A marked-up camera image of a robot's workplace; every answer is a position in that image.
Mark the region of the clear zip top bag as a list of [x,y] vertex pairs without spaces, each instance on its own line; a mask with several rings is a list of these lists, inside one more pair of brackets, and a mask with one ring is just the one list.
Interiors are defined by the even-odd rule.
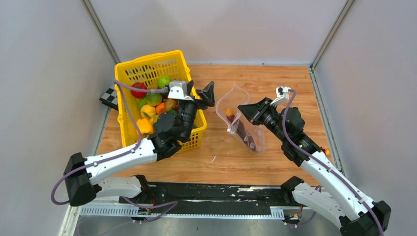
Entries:
[[251,103],[250,94],[243,88],[234,84],[231,90],[227,92],[224,96],[222,96],[216,102],[215,111],[216,111],[216,114],[226,123],[227,133],[229,135],[232,135],[241,144],[241,146],[249,150],[242,143],[242,141],[237,138],[236,135],[230,134],[228,132],[228,128],[230,127],[231,123],[226,118],[225,110],[226,108],[231,108],[236,113],[237,118],[240,119],[240,121],[244,124],[246,129],[250,132],[251,136],[253,137],[255,141],[256,151],[251,151],[251,150],[249,151],[254,152],[254,153],[262,153],[267,150],[264,128],[262,126],[255,126],[249,123],[247,119],[238,110],[238,105],[249,104],[249,103]]

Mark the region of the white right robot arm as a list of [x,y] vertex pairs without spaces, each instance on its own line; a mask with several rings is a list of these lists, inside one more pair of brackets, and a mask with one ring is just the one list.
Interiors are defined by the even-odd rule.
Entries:
[[303,131],[305,121],[297,107],[277,112],[272,100],[239,105],[239,111],[253,125],[263,125],[281,142],[284,155],[314,177],[324,192],[302,179],[292,177],[282,186],[281,199],[287,205],[296,202],[332,222],[344,236],[382,236],[387,229],[391,208],[376,202],[355,187],[328,160],[320,147]]

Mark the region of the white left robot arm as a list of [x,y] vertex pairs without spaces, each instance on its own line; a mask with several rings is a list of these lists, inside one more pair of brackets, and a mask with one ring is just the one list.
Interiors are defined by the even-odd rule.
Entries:
[[95,198],[121,196],[145,203],[150,189],[136,177],[120,178],[114,174],[133,166],[169,158],[181,149],[181,143],[191,141],[191,132],[199,110],[214,107],[214,82],[191,95],[193,82],[173,81],[159,92],[168,93],[178,101],[179,113],[161,114],[154,132],[137,143],[97,156],[83,157],[78,152],[70,156],[63,173],[68,203],[73,207],[85,205]]

